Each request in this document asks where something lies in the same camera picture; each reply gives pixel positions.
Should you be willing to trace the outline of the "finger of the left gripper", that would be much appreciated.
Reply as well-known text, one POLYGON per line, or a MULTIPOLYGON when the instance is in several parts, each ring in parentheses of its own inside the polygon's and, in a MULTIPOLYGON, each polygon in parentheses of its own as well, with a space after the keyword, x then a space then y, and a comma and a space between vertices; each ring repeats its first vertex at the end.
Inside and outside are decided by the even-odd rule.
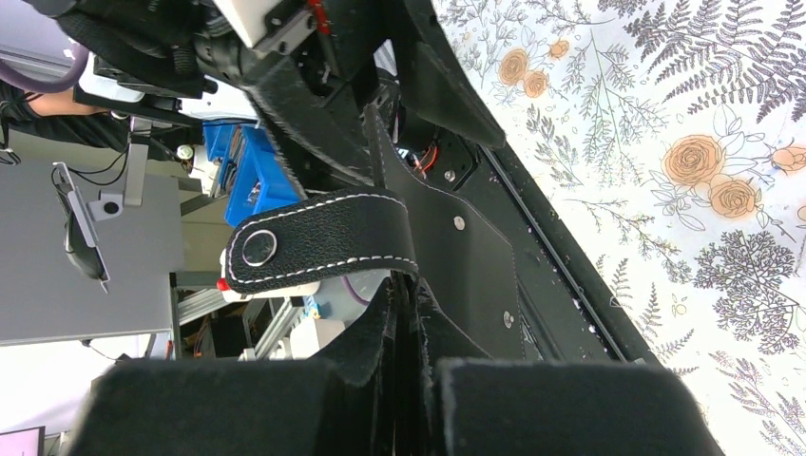
POLYGON ((507 143, 503 128, 469 86, 461 71, 423 42, 413 47, 412 107, 423 119, 487 148, 507 143))

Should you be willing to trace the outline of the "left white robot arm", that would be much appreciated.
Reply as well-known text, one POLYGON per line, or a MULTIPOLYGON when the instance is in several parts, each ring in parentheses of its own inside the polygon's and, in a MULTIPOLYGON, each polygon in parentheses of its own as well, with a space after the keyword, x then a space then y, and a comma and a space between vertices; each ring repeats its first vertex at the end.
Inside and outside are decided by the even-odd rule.
POLYGON ((101 72, 187 105, 245 94, 301 191, 369 184, 367 105, 490 148, 502 127, 472 88, 429 1, 40 1, 101 72))

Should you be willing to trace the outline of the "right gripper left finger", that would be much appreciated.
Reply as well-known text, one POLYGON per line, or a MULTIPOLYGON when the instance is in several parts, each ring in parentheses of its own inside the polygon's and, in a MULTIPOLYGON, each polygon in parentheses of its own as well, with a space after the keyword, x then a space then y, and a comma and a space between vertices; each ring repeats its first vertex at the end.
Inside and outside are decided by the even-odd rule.
POLYGON ((92 389, 68 455, 382 455, 374 392, 326 361, 124 363, 92 389))

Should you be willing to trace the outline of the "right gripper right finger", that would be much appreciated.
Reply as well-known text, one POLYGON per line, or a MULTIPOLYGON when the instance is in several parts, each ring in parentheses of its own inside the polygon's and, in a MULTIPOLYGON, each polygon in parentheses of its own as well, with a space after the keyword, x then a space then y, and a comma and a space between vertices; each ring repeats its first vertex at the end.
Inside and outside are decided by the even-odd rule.
POLYGON ((720 455, 693 395, 641 364, 441 360, 437 455, 720 455))

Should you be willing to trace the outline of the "black leather card holder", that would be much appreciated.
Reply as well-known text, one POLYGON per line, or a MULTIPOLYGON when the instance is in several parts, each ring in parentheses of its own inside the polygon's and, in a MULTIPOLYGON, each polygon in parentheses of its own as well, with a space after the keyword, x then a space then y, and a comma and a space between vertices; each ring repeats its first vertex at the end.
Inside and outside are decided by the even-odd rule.
POLYGON ((324 349, 265 371, 300 401, 259 441, 271 455, 534 455, 520 296, 508 240, 466 200, 416 177, 375 107, 374 185, 247 218, 228 284, 256 294, 386 270, 324 349))

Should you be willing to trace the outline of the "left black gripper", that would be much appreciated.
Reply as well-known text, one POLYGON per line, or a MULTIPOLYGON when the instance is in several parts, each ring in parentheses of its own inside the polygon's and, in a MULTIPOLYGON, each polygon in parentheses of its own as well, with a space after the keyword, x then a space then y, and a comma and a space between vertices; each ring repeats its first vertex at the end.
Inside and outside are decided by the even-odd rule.
POLYGON ((294 180, 313 159, 345 186, 385 185, 375 1, 59 1, 56 22, 116 86, 199 99, 241 85, 294 180))

